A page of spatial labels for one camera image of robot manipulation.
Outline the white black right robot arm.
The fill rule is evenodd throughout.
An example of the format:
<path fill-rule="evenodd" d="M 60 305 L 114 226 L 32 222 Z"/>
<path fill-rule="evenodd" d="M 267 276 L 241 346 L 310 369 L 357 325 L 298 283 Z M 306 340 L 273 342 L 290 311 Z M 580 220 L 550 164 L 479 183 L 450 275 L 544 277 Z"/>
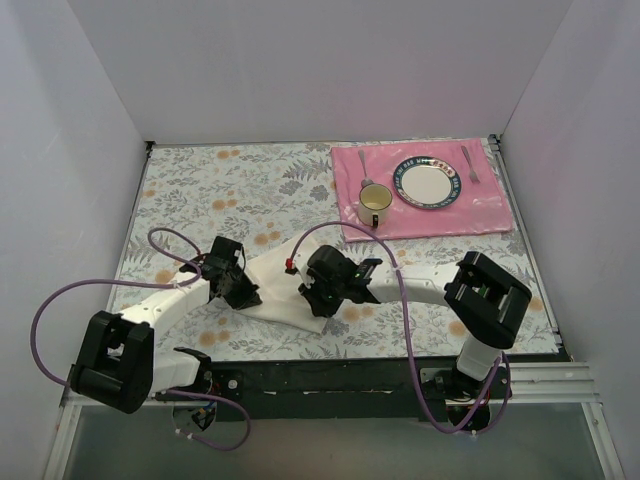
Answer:
<path fill-rule="evenodd" d="M 379 258 L 357 264 L 323 245 L 286 263 L 302 279 L 299 293 L 316 317 L 333 316 L 342 303 L 409 302 L 448 306 L 469 332 L 452 373 L 454 389 L 475 397 L 489 372 L 513 347 L 532 299 L 531 290 L 486 255 L 469 251 L 457 263 L 395 267 Z"/>

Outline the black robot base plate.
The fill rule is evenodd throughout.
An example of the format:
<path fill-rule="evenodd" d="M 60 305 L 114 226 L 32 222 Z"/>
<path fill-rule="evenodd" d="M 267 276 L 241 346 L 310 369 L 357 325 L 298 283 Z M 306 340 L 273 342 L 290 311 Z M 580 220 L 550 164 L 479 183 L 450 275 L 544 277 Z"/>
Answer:
<path fill-rule="evenodd" d="M 405 358 L 215 362 L 211 377 L 253 420 L 427 420 Z"/>

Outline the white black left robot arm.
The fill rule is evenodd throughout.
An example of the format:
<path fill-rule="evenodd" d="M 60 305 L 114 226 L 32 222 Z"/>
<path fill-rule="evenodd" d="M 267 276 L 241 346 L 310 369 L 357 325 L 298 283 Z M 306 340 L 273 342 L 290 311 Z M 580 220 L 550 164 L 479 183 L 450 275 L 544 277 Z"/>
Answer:
<path fill-rule="evenodd" d="M 127 414 L 153 393 L 177 389 L 193 400 L 212 393 L 219 383 L 208 355 L 185 347 L 158 352 L 156 341 L 213 299 L 235 310 L 260 305 L 244 260 L 241 243 L 218 236 L 163 289 L 117 313 L 94 314 L 71 367 L 71 390 Z"/>

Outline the white cloth napkin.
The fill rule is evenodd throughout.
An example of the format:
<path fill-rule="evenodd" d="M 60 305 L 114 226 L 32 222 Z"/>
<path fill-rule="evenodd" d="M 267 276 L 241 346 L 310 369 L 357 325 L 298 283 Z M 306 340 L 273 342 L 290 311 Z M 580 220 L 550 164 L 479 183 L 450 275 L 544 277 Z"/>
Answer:
<path fill-rule="evenodd" d="M 240 314 L 320 334 L 327 319 L 312 314 L 309 303 L 298 291 L 301 278 L 285 272 L 285 260 L 301 236 L 299 233 L 280 246 L 248 261 L 245 272 L 258 285 L 257 293 L 262 303 L 243 309 Z"/>

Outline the silver spoon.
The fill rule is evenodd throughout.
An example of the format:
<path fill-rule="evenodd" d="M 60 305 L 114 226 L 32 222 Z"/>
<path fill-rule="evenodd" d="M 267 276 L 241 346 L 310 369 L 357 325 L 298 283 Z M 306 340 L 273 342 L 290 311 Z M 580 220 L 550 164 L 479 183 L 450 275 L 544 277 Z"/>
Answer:
<path fill-rule="evenodd" d="M 367 164 L 366 164 L 366 155 L 365 152 L 360 149 L 358 151 L 358 157 L 361 163 L 361 167 L 363 170 L 363 179 L 361 180 L 361 187 L 365 188 L 371 184 L 373 184 L 373 180 L 370 178 L 368 171 L 367 171 Z"/>

